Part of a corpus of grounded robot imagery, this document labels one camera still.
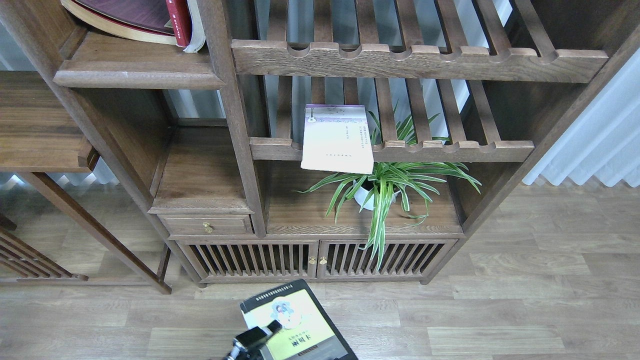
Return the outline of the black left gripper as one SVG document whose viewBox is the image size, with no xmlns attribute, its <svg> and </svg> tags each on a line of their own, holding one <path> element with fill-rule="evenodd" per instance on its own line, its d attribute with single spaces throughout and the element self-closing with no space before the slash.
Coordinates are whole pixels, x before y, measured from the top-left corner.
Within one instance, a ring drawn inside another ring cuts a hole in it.
<svg viewBox="0 0 640 360">
<path fill-rule="evenodd" d="M 234 338 L 234 346 L 223 360 L 272 360 L 266 342 L 282 329 L 282 324 L 271 321 L 265 326 L 254 326 Z"/>
</svg>

